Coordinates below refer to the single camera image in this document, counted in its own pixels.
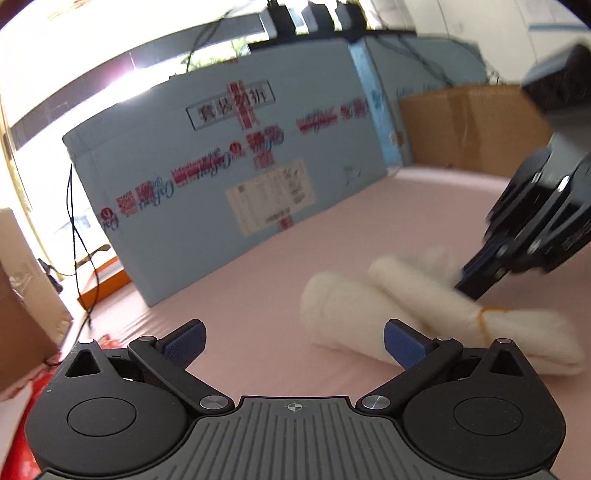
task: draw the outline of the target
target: metal screw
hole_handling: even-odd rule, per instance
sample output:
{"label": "metal screw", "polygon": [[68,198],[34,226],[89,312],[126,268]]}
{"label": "metal screw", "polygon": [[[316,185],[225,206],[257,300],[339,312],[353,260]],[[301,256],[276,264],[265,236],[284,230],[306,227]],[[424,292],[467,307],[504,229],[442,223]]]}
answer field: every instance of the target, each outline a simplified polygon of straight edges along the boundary
{"label": "metal screw", "polygon": [[383,395],[368,395],[361,404],[370,410],[383,410],[390,405],[390,401]]}
{"label": "metal screw", "polygon": [[505,252],[507,251],[507,246],[503,245],[500,249],[498,249],[497,253],[496,253],[496,257],[502,257],[503,255],[505,255]]}
{"label": "metal screw", "polygon": [[208,410],[220,410],[220,408],[228,406],[228,399],[221,395],[208,395],[201,399],[199,405]]}

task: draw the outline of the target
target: orange tray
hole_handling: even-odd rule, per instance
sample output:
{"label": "orange tray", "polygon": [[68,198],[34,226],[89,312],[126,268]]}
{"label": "orange tray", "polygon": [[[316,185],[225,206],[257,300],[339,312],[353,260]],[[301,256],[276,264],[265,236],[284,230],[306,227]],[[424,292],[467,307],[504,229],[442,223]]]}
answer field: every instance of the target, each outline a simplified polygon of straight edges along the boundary
{"label": "orange tray", "polygon": [[[96,271],[99,274],[99,296],[96,301],[101,301],[107,298],[109,295],[131,282],[129,275],[119,261],[119,257],[113,257],[107,260],[104,264],[98,267]],[[88,310],[95,301],[95,296],[96,277],[93,272],[88,279],[88,282],[86,282],[86,285],[81,290],[80,297],[78,297],[78,303],[83,309]]]}

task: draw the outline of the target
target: white towel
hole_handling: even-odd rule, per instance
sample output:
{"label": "white towel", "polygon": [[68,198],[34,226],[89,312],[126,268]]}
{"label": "white towel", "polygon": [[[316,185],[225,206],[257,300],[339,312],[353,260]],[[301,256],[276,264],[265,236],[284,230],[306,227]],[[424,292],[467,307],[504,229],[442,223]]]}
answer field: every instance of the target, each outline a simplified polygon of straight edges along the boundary
{"label": "white towel", "polygon": [[424,333],[416,320],[367,282],[318,273],[301,297],[301,319],[314,343],[398,365],[384,346],[384,325],[390,318]]}
{"label": "white towel", "polygon": [[483,309],[453,288],[459,269],[444,251],[421,258],[379,258],[367,280],[316,274],[301,299],[312,341],[397,364],[384,347],[384,326],[397,318],[432,338],[451,336],[466,347],[511,338],[539,374],[575,375],[584,352],[572,324],[550,310]]}
{"label": "white towel", "polygon": [[584,352],[573,325],[551,310],[483,309],[451,286],[394,256],[369,267],[371,281],[437,335],[451,336],[468,347],[488,347],[510,338],[538,373],[575,375],[584,370]]}

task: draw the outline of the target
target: pink table surface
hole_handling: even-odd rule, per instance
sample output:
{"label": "pink table surface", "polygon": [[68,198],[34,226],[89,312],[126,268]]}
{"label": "pink table surface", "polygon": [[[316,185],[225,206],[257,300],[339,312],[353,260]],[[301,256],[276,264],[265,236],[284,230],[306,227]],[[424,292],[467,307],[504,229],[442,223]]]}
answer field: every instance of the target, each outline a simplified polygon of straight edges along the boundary
{"label": "pink table surface", "polygon": [[[353,402],[401,370],[350,352],[311,344],[300,323],[300,296],[319,271],[363,277],[389,253],[452,249],[467,261],[480,247],[485,215],[506,180],[406,168],[313,218],[294,225],[223,268],[149,308],[133,284],[101,302],[92,335],[124,343],[164,336],[191,318],[207,327],[207,348],[188,370],[238,401],[241,395],[348,395]],[[591,323],[591,249],[550,275],[505,277],[487,306],[552,308],[568,315],[587,351]],[[587,480],[591,456],[591,374],[545,378],[567,422],[553,472]]]}

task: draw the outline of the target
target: cardboard box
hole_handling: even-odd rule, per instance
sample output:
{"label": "cardboard box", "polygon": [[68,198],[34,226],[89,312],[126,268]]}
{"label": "cardboard box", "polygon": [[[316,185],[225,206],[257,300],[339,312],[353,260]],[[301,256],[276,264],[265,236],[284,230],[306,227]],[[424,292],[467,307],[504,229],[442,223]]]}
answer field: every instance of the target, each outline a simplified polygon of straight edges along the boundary
{"label": "cardboard box", "polygon": [[344,40],[172,77],[64,143],[148,305],[386,174]]}
{"label": "cardboard box", "polygon": [[512,177],[552,130],[517,85],[464,86],[400,100],[419,165]]}
{"label": "cardboard box", "polygon": [[0,265],[0,392],[57,351],[57,345],[29,314]]}
{"label": "cardboard box", "polygon": [[[0,262],[12,288],[51,341],[61,345],[72,316],[31,252],[11,209],[0,209],[0,231]],[[11,322],[6,322],[1,332],[4,337],[12,331]]]}

